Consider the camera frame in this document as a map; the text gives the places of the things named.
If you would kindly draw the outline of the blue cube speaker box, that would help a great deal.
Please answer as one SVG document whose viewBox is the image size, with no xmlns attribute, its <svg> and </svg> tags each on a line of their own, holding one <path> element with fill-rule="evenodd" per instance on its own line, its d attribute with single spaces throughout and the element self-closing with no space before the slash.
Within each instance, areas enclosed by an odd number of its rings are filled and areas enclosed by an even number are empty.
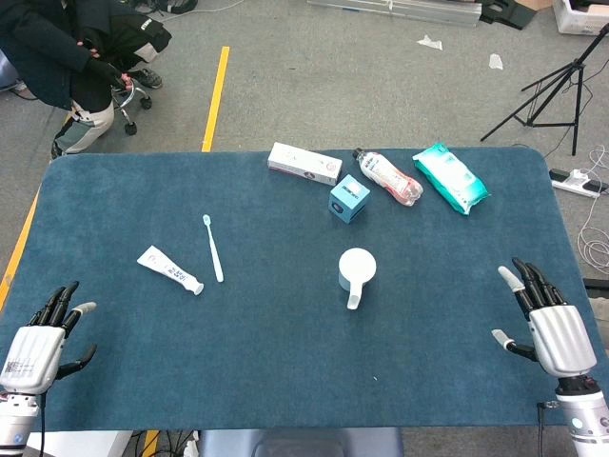
<svg viewBox="0 0 609 457">
<path fill-rule="evenodd" d="M 347 174 L 330 191 L 328 209 L 344 223 L 350 224 L 363 210 L 369 197 L 370 190 Z"/>
</svg>

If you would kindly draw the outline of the aluminium rail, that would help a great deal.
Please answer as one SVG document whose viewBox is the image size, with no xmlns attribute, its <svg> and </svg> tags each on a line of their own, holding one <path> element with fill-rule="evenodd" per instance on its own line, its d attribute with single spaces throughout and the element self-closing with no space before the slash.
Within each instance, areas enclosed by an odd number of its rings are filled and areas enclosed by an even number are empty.
<svg viewBox="0 0 609 457">
<path fill-rule="evenodd" d="M 459 0 L 306 0 L 309 5 L 370 12 L 438 24 L 476 27 L 482 4 Z"/>
</svg>

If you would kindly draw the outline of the yellow floor tape strip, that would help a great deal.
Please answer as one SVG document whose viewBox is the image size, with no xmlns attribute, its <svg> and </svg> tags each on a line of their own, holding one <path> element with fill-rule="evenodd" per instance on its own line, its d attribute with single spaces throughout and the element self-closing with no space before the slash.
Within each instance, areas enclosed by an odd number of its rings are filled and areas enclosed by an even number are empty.
<svg viewBox="0 0 609 457">
<path fill-rule="evenodd" d="M 50 153 L 22 146 L 0 150 L 0 312 L 8 302 L 29 238 Z"/>
<path fill-rule="evenodd" d="M 226 70 L 229 54 L 230 47 L 222 46 L 207 114 L 206 128 L 204 132 L 201 152 L 211 152 L 212 150 L 215 130 L 220 112 L 222 93 L 226 79 Z"/>
</svg>

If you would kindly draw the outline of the white toothpaste tube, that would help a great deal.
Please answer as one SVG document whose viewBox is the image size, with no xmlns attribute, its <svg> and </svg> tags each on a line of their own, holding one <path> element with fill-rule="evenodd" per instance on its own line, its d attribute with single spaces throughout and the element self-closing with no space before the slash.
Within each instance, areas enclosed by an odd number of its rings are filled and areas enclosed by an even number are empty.
<svg viewBox="0 0 609 457">
<path fill-rule="evenodd" d="M 192 292 L 194 295 L 199 295 L 204 290 L 205 286 L 203 283 L 199 282 L 195 276 L 175 264 L 155 246 L 150 246 L 142 253 L 137 259 L 137 263 L 142 267 L 151 269 L 166 276 L 172 281 L 179 283 L 185 290 Z"/>
</svg>

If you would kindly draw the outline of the black metal bracket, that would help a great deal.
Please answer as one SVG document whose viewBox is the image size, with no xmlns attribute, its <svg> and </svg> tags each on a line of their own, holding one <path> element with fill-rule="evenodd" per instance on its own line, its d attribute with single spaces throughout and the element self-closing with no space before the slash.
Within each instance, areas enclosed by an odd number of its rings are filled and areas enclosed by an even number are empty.
<svg viewBox="0 0 609 457">
<path fill-rule="evenodd" d="M 478 0 L 481 20 L 487 24 L 499 23 L 515 30 L 523 30 L 536 15 L 536 11 L 516 0 Z"/>
</svg>

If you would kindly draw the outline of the light blue plastic mug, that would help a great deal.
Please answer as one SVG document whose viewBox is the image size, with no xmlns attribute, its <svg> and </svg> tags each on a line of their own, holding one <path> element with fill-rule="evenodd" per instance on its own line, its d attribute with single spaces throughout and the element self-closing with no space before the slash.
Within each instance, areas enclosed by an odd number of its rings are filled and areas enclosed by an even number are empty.
<svg viewBox="0 0 609 457">
<path fill-rule="evenodd" d="M 362 299 L 364 286 L 374 277 L 377 263 L 364 248 L 350 248 L 339 259 L 339 285 L 348 292 L 346 307 L 356 310 Z"/>
</svg>

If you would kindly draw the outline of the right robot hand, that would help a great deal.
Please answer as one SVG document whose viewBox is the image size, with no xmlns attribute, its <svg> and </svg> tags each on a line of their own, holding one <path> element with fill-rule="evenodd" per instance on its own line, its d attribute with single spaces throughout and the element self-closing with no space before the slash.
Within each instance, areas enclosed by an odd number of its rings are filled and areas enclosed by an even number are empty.
<svg viewBox="0 0 609 457">
<path fill-rule="evenodd" d="M 498 273 L 517 300 L 533 344 L 519 344 L 494 328 L 491 334 L 497 343 L 506 351 L 539 363 L 558 379 L 587 374 L 597 364 L 597 357 L 579 310 L 538 267 L 516 257 L 512 262 L 517 273 L 506 266 L 498 267 Z"/>
</svg>

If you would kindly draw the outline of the white power strip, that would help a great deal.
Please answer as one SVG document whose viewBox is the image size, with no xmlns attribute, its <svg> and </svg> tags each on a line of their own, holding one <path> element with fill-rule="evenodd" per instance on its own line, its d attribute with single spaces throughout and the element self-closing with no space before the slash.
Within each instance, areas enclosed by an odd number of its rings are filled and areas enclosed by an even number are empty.
<svg viewBox="0 0 609 457">
<path fill-rule="evenodd" d="M 582 172 L 580 169 L 572 169 L 570 172 L 562 169 L 550 169 L 549 177 L 552 187 L 555 189 L 589 198 L 609 195 L 609 184 L 591 179 L 588 173 Z"/>
</svg>

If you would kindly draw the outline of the chrome stool with casters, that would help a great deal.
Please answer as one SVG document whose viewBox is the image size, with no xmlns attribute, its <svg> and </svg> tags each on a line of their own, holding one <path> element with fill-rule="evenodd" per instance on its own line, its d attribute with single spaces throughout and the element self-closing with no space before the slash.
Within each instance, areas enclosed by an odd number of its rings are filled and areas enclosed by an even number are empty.
<svg viewBox="0 0 609 457">
<path fill-rule="evenodd" d="M 141 108 L 148 110 L 152 108 L 152 98 L 134 79 L 131 79 L 124 88 L 112 87 L 111 97 L 114 110 L 119 111 L 125 120 L 125 134 L 135 135 L 138 131 L 137 124 L 129 116 L 128 106 L 138 99 Z"/>
</svg>

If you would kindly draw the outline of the black tripod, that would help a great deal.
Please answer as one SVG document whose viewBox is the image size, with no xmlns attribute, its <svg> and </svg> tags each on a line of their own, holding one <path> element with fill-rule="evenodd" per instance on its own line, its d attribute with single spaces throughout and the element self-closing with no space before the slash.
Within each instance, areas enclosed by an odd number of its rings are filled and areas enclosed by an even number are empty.
<svg viewBox="0 0 609 457">
<path fill-rule="evenodd" d="M 531 84 L 524 86 L 521 89 L 521 92 L 527 92 L 532 89 L 532 94 L 505 118 L 499 121 L 495 127 L 485 133 L 480 141 L 484 142 L 512 120 L 515 120 L 521 126 L 530 129 L 566 128 L 565 133 L 568 133 L 569 131 L 572 132 L 571 155 L 575 156 L 578 149 L 581 113 L 587 107 L 587 102 L 582 102 L 586 60 L 608 34 L 609 22 L 600 28 L 599 33 L 581 55 L 562 67 L 535 80 Z M 539 122 L 538 118 L 540 115 L 559 93 L 567 91 L 571 87 L 576 88 L 573 119 L 564 122 Z"/>
</svg>

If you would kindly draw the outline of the blue table cloth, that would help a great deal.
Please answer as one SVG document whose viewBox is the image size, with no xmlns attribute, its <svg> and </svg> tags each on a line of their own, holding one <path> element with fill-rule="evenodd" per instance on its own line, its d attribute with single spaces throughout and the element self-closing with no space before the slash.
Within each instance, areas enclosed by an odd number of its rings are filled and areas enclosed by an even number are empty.
<svg viewBox="0 0 609 457">
<path fill-rule="evenodd" d="M 609 360 L 541 155 L 456 154 L 490 193 L 468 215 L 431 186 L 412 207 L 373 187 L 351 224 L 329 212 L 328 186 L 269 169 L 263 152 L 60 158 L 0 315 L 0 367 L 16 330 L 77 281 L 73 303 L 97 307 L 63 361 L 97 351 L 49 390 L 49 431 L 531 425 L 556 380 L 491 334 L 532 341 L 498 274 L 517 257 L 579 309 L 609 396 Z M 140 266 L 150 246 L 203 292 Z M 377 263 L 356 310 L 339 285 L 350 248 Z"/>
</svg>

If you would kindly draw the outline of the long white pink box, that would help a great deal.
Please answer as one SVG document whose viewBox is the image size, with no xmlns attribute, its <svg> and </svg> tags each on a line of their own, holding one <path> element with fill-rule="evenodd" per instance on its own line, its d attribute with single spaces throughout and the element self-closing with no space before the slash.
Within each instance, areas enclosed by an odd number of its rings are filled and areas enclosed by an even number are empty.
<svg viewBox="0 0 609 457">
<path fill-rule="evenodd" d="M 318 152 L 275 142 L 267 157 L 267 166 L 270 169 L 335 186 L 343 161 Z"/>
</svg>

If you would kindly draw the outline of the pink white plastic package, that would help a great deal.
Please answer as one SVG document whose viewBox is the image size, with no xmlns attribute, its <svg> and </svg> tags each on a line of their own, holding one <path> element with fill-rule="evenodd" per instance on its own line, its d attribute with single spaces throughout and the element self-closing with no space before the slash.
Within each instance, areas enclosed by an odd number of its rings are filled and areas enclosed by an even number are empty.
<svg viewBox="0 0 609 457">
<path fill-rule="evenodd" d="M 401 205 L 412 207 L 422 196 L 421 184 L 397 169 L 382 154 L 356 148 L 352 155 L 363 175 L 385 189 Z"/>
</svg>

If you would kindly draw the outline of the white plastic bin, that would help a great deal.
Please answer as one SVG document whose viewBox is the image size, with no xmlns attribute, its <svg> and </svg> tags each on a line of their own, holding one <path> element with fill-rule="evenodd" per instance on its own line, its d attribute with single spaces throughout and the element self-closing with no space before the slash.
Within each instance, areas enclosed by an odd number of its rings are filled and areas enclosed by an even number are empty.
<svg viewBox="0 0 609 457">
<path fill-rule="evenodd" d="M 609 23 L 609 6 L 574 9 L 570 0 L 553 0 L 557 27 L 562 34 L 596 35 Z"/>
</svg>

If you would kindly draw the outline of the person in black coat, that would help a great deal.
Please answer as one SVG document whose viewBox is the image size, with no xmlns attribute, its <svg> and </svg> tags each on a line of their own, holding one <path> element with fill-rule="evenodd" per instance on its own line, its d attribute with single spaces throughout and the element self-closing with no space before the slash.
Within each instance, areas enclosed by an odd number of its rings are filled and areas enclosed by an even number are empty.
<svg viewBox="0 0 609 457">
<path fill-rule="evenodd" d="M 52 158 L 89 148 L 112 126 L 115 90 L 162 86 L 148 64 L 171 38 L 121 0 L 0 0 L 0 50 L 35 97 L 70 113 Z"/>
</svg>

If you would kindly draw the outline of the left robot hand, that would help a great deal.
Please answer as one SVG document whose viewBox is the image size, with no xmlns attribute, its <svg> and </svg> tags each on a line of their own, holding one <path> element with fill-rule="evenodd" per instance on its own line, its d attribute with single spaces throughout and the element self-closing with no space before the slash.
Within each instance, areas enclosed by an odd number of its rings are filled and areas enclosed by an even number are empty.
<svg viewBox="0 0 609 457">
<path fill-rule="evenodd" d="M 79 283 L 72 281 L 55 290 L 29 322 L 17 330 L 0 371 L 0 386 L 5 391 L 18 395 L 43 394 L 54 382 L 82 370 L 94 357 L 97 346 L 92 344 L 80 358 L 60 363 L 76 324 L 83 315 L 96 309 L 94 302 L 69 307 L 78 287 Z"/>
</svg>

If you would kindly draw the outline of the green wet wipes pack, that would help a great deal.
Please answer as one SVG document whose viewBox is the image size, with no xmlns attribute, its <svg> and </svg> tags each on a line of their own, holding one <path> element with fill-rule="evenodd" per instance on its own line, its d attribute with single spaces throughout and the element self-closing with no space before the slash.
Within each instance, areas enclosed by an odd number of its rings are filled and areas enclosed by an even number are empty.
<svg viewBox="0 0 609 457">
<path fill-rule="evenodd" d="M 443 143 L 415 154 L 412 159 L 434 189 L 462 215 L 468 215 L 490 195 L 483 181 Z"/>
</svg>

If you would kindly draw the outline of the light blue toothbrush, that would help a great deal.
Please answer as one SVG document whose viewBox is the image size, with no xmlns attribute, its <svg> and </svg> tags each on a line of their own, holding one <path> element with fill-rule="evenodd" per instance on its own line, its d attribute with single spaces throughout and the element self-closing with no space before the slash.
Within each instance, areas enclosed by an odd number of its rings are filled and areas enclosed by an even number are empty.
<svg viewBox="0 0 609 457">
<path fill-rule="evenodd" d="M 203 219 L 203 223 L 206 227 L 209 249 L 210 249 L 210 254 L 211 254 L 211 258 L 212 258 L 212 264 L 213 264 L 213 268 L 214 268 L 214 272 L 215 272 L 216 281 L 218 283 L 223 283 L 225 280 L 225 276 L 224 276 L 221 261 L 219 258 L 218 250 L 216 248 L 215 240 L 213 238 L 213 233 L 212 233 L 212 229 L 211 229 L 211 219 L 208 214 L 204 214 L 202 219 Z"/>
</svg>

